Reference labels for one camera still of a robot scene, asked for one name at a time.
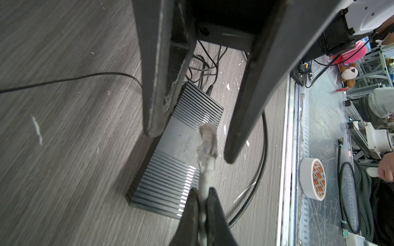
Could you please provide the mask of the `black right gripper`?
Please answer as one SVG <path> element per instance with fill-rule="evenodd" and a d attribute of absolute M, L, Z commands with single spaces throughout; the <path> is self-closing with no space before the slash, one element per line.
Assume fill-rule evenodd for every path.
<path fill-rule="evenodd" d="M 164 132 L 197 41 L 250 52 L 224 148 L 232 164 L 270 97 L 341 1 L 133 1 L 143 84 L 143 128 Z"/>

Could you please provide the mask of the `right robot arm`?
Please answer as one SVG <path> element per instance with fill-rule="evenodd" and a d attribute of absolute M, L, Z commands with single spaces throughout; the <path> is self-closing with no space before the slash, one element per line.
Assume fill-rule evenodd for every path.
<path fill-rule="evenodd" d="M 224 158 L 233 163 L 282 78 L 378 29 L 393 1 L 133 1 L 142 59 L 143 127 L 161 135 L 197 41 L 249 53 Z"/>

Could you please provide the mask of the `black network switch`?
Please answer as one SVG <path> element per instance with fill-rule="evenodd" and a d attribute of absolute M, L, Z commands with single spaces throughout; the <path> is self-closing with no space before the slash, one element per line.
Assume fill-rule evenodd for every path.
<path fill-rule="evenodd" d="M 185 83 L 163 134 L 152 142 L 126 194 L 130 206 L 180 219 L 191 188 L 198 187 L 199 126 L 218 126 L 224 108 Z"/>

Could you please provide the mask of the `black power adapter with cable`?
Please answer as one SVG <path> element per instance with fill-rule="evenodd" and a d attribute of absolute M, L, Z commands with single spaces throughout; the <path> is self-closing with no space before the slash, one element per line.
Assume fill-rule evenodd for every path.
<path fill-rule="evenodd" d="M 204 78 L 208 78 L 209 76 L 214 76 L 215 80 L 214 80 L 213 84 L 217 81 L 217 77 L 219 74 L 219 62 L 223 58 L 223 56 L 227 53 L 228 47 L 225 47 L 223 50 L 222 49 L 223 46 L 219 46 L 216 60 L 214 60 L 210 56 L 210 54 L 208 53 L 205 46 L 200 41 L 198 41 L 198 43 L 200 44 L 201 48 L 205 52 L 206 56 L 212 62 L 212 65 L 210 65 L 205 60 L 205 58 L 203 56 L 194 54 L 192 58 L 201 62 L 202 67 L 196 68 L 196 67 L 189 66 L 187 73 L 185 75 L 186 81 L 184 81 L 184 82 L 185 83 L 190 82 L 190 83 L 194 83 L 194 84 L 197 83 L 199 85 L 199 88 L 202 89 L 202 83 L 203 83 Z M 21 90 L 26 90 L 26 89 L 31 89 L 31 88 L 37 88 L 37 87 L 42 87 L 42 86 L 47 86 L 47 85 L 52 85 L 52 84 L 57 84 L 57 83 L 63 83 L 63 82 L 80 81 L 80 80 L 87 79 L 90 77 L 110 76 L 110 75 L 127 77 L 129 79 L 132 79 L 141 88 L 143 88 L 143 84 L 135 76 L 132 76 L 130 74 L 122 73 L 122 72 L 99 72 L 99 73 L 93 73 L 93 74 L 83 75 L 83 76 L 79 76 L 79 77 L 73 77 L 73 78 L 69 78 L 69 79 L 60 79 L 60 80 L 42 82 L 42 83 L 32 84 L 32 85 L 25 85 L 25 86 L 20 86 L 20 87 L 15 87 L 15 88 L 1 89 L 1 94 L 15 92 L 15 91 L 21 91 Z"/>

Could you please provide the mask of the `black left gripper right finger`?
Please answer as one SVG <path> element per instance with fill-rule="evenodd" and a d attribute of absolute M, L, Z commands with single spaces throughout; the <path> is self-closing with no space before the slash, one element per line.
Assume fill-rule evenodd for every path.
<path fill-rule="evenodd" d="M 207 245 L 237 246 L 226 221 L 216 189 L 209 188 L 207 199 Z"/>

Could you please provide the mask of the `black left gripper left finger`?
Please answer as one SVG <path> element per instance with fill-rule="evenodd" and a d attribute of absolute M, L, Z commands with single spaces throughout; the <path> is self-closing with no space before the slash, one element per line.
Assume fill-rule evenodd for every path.
<path fill-rule="evenodd" d="M 170 246 L 199 245 L 199 212 L 198 190 L 192 188 L 178 228 L 169 244 Z"/>

